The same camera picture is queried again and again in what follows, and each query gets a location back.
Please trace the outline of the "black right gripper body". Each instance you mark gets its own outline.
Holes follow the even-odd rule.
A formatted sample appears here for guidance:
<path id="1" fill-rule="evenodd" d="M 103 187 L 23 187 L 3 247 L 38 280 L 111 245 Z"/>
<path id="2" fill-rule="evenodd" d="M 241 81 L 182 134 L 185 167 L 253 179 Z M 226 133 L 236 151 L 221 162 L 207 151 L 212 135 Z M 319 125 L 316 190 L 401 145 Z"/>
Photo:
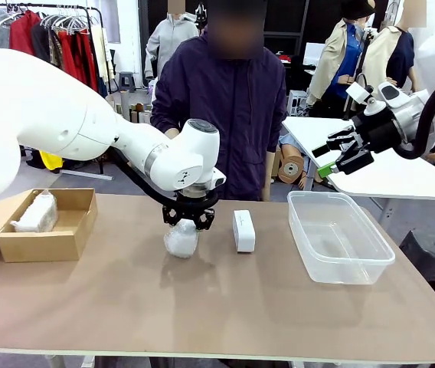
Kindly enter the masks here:
<path id="1" fill-rule="evenodd" d="M 371 116 L 361 112 L 353 116 L 352 122 L 365 147 L 374 153 L 382 153 L 401 144 L 394 114 L 388 108 Z"/>

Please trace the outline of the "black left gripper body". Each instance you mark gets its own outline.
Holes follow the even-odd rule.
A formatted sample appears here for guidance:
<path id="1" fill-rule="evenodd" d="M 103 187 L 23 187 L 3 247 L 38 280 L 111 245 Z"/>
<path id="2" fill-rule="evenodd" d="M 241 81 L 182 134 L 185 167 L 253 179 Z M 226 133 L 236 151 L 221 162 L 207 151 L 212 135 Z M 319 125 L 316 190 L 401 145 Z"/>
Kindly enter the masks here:
<path id="1" fill-rule="evenodd" d="M 213 209 L 218 202 L 216 192 L 208 192 L 204 197 L 191 198 L 178 192 L 175 197 L 175 210 L 182 218 L 197 219 L 205 209 Z"/>

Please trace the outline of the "person's left hand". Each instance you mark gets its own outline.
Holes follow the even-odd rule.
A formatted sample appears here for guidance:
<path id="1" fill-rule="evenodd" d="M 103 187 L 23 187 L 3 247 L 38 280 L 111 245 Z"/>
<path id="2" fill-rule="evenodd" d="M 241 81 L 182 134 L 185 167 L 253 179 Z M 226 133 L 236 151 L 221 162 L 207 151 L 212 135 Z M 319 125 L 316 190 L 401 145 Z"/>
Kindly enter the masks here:
<path id="1" fill-rule="evenodd" d="M 264 163 L 264 180 L 261 190 L 261 200 L 264 202 L 270 201 L 270 187 L 272 179 L 273 164 L 275 160 L 275 153 L 266 152 L 266 158 Z"/>

